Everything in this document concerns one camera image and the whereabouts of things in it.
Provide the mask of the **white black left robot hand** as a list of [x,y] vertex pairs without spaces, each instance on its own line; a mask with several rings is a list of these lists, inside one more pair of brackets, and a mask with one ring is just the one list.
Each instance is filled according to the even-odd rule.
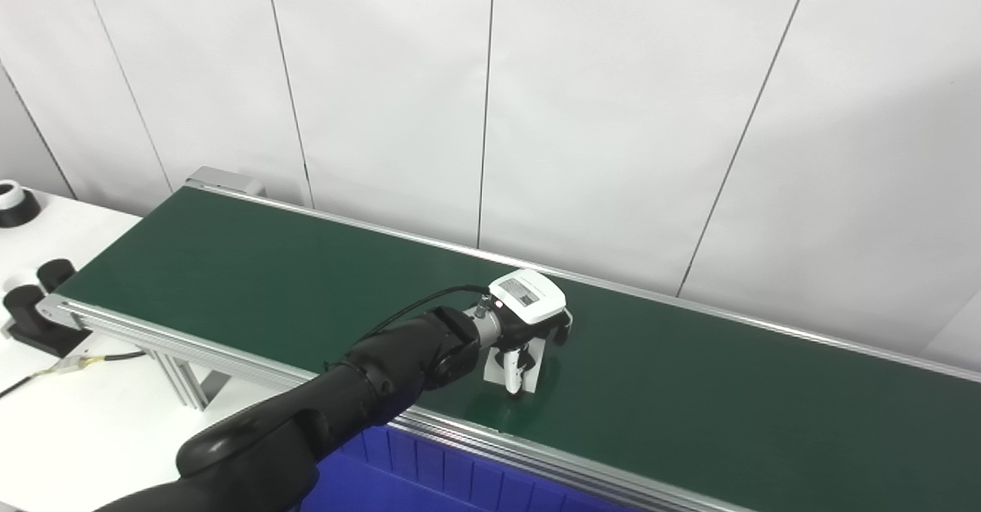
[[484,380],[512,398],[536,392],[547,341],[566,344],[573,314],[566,295],[546,275],[518,270],[495,279],[468,312],[488,349]]

